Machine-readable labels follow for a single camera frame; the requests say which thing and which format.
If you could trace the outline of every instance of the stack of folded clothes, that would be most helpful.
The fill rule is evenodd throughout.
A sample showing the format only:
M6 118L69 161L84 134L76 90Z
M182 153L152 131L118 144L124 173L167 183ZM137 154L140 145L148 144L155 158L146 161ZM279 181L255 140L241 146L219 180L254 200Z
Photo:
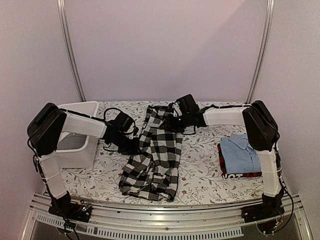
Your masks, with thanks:
M251 178L262 175L258 154L250 146L247 134L223 137L218 144L218 152L224 178Z

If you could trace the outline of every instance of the plaid shirt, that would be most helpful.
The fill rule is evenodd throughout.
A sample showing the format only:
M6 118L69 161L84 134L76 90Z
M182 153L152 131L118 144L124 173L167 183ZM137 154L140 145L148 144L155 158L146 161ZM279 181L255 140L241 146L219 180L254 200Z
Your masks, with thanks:
M225 159L224 156L222 156L222 151L221 151L221 147L220 144L217 145L218 147L218 153L219 153L219 162L220 162L220 168L222 171L222 176L225 179L229 179L229 178L252 178L252 177L260 177L262 175L261 172L249 172L249 173L227 173L226 170L226 163L225 163Z
M139 139L141 154L132 155L123 167L119 188L123 195L172 202L178 188L178 166L183 136L159 129L169 110L149 106Z

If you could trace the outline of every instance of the metal pole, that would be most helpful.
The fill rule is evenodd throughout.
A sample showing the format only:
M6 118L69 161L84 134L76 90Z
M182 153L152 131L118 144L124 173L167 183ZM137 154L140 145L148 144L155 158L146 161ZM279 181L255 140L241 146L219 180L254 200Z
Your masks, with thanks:
M267 49L267 43L268 43L270 29L271 29L271 23L272 23L272 17L274 14L274 6L275 6L275 0L268 0L263 35L262 35L262 41L261 41L260 50L259 50L259 56L258 56L258 60L255 65L250 90L249 90L249 93L248 93L246 101L245 101L245 103L247 103L247 104L252 102L256 88L257 88L262 64L263 64L264 57L265 57L265 52Z
M79 94L79 98L80 98L81 102L85 102L86 97L85 97L84 89L82 87L82 83L80 80L80 76L79 76L79 72L78 72L78 68L77 68L77 64L76 64L76 59L75 59L74 51L73 51L72 44L71 44L71 38L70 38L68 21L67 21L67 14L66 14L66 7L65 7L65 0L57 0L57 5L58 5L59 16L60 16L63 39L64 39L64 43L65 43L66 52L68 54L69 63L70 63L75 87L76 87L76 90Z

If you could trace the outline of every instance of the floral pattern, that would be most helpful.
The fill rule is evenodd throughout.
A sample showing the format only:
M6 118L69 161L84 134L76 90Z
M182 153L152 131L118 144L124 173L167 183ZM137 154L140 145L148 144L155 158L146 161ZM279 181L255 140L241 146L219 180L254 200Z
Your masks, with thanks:
M97 116L103 118L107 108L119 108L129 114L141 128L148 105L168 105L166 101L119 101L100 102ZM205 107L212 102L198 102ZM218 106L228 102L214 102ZM107 120L114 119L118 112L110 110ZM217 144L221 138L231 134L243 134L244 127L237 125L215 125L196 129L195 135L185 135L180 158L179 185L173 202L149 201L133 196L124 196L118 182L122 167L128 156L103 149L104 141L99 141L92 169L68 168L61 175L66 189L72 196L124 204L144 205L209 205L234 203L261 198L263 193L262 177L224 179L219 164Z

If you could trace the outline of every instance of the folded blue shirt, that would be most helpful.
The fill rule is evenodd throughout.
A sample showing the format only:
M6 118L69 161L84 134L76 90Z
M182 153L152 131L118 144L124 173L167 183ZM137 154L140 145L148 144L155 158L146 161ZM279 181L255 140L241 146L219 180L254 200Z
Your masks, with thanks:
M220 147L228 174L261 172L258 154L249 144L246 133L221 138Z

